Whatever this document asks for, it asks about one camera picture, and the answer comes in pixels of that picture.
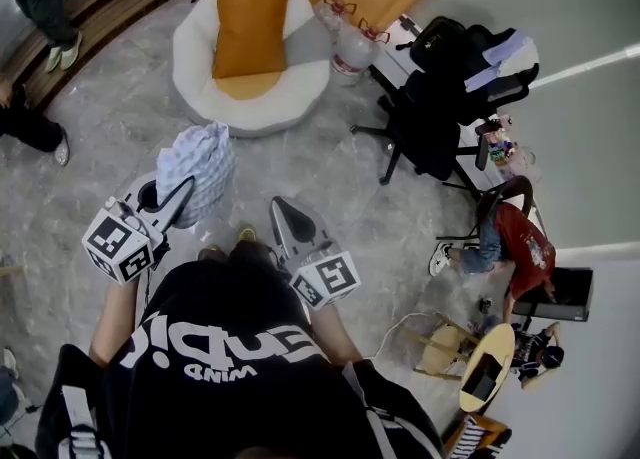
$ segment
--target plastic bottle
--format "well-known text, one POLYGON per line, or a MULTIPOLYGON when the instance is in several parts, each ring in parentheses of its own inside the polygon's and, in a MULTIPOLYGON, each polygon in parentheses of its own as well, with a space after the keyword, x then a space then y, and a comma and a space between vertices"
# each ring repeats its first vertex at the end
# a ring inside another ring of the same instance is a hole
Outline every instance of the plastic bottle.
POLYGON ((388 43, 388 32, 381 33, 363 19, 358 27, 347 25, 338 36, 334 54, 331 59, 337 76, 336 81, 343 86, 353 86, 362 77, 364 70, 373 63, 378 55, 379 46, 376 43, 388 43))
POLYGON ((352 15, 357 7, 354 3, 345 4, 341 0, 323 0, 313 6, 313 11, 331 33, 331 42, 335 43, 347 24, 344 15, 352 15))

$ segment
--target red t-shirt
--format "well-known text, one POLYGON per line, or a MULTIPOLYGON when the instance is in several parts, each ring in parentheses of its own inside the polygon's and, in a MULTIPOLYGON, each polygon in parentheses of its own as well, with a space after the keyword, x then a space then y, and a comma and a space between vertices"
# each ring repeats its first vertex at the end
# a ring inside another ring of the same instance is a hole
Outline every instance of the red t-shirt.
POLYGON ((494 226, 507 246, 510 259, 516 264, 509 288, 511 296, 518 299, 551 276, 556 250, 536 225, 509 203, 498 207, 494 226))

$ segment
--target person in red shirt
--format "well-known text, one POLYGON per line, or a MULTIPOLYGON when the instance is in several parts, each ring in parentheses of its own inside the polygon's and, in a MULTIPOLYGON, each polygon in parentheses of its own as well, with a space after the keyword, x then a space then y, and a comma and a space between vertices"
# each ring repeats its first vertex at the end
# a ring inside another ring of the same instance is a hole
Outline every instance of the person in red shirt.
POLYGON ((480 226, 478 249, 456 249, 452 243, 441 242, 431 257, 429 272, 437 276, 451 261, 467 274, 489 272, 495 262, 512 261, 515 271, 503 310, 504 321, 509 324, 513 305, 529 290, 543 285, 549 299, 555 302, 551 283, 555 257, 553 245, 522 211, 509 203, 500 203, 480 226))

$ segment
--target orange pillow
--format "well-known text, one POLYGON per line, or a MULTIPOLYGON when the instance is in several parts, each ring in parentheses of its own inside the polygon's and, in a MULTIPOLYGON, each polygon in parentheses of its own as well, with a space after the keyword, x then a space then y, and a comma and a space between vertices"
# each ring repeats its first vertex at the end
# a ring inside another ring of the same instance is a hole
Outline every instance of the orange pillow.
POLYGON ((282 30, 288 0, 218 0, 213 78, 286 70, 282 30))

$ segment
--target gray floor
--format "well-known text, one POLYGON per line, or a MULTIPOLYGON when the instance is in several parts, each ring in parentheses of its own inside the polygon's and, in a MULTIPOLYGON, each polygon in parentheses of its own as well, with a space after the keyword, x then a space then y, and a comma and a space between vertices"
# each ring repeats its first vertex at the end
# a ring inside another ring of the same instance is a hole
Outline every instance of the gray floor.
MULTIPOLYGON (((36 404, 47 393, 59 347, 74 343, 86 350, 101 310, 106 278, 80 247, 86 226, 136 173, 152 170, 159 148, 190 125, 169 96, 168 68, 172 32, 190 7, 189 0, 174 0, 136 24, 56 98, 48 113, 69 133, 66 168, 12 138, 0 139, 0 248, 3 263, 25 269, 0 278, 0 345, 14 350, 22 388, 36 404)), ((465 323, 479 294, 503 291, 504 273, 461 277, 447 269, 430 278, 435 235, 467 231, 471 201, 416 176, 405 161, 389 186, 378 184, 389 159, 386 144, 352 136, 349 127, 383 124, 375 103, 381 93, 371 79, 352 89, 331 85, 299 126, 234 140, 238 170, 220 212, 193 230, 171 233, 173 250, 152 286, 203 245, 230 245, 240 222, 255 223, 269 238, 268 203, 281 194, 315 207, 351 251, 363 285, 339 308, 364 355, 373 355, 390 326, 409 312, 441 310, 465 323)), ((435 319, 409 322, 426 334, 435 319)), ((457 408, 458 386, 413 373, 419 356, 419 345, 394 332, 376 365, 409 388, 442 430, 457 408)), ((32 446, 37 418, 24 416, 11 436, 32 446)))

